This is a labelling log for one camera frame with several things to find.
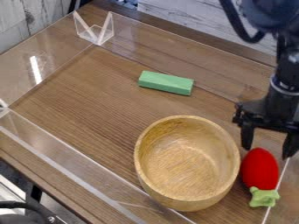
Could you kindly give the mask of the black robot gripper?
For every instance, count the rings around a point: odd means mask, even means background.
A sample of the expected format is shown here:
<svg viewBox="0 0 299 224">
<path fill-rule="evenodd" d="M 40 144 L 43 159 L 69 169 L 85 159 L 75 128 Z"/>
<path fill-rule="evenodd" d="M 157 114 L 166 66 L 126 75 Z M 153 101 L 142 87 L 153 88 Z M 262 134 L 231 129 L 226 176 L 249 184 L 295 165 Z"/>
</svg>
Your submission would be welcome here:
<svg viewBox="0 0 299 224">
<path fill-rule="evenodd" d="M 241 127 L 242 147 L 251 149 L 255 128 L 275 130 L 286 134 L 283 159 L 299 151 L 299 77 L 270 79 L 266 96 L 237 104 L 233 122 Z"/>
</svg>

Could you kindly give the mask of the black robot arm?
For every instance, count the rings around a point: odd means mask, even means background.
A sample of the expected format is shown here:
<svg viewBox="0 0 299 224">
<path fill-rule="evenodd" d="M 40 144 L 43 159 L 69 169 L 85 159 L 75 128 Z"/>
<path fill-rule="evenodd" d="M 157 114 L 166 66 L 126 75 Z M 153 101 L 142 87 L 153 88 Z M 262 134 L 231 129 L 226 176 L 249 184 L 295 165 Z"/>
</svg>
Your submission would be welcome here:
<svg viewBox="0 0 299 224">
<path fill-rule="evenodd" d="M 283 158 L 299 152 L 299 0 L 242 0 L 245 16 L 261 35 L 277 39 L 277 66 L 266 96 L 237 104 L 233 122 L 250 149 L 257 129 L 286 134 Z"/>
</svg>

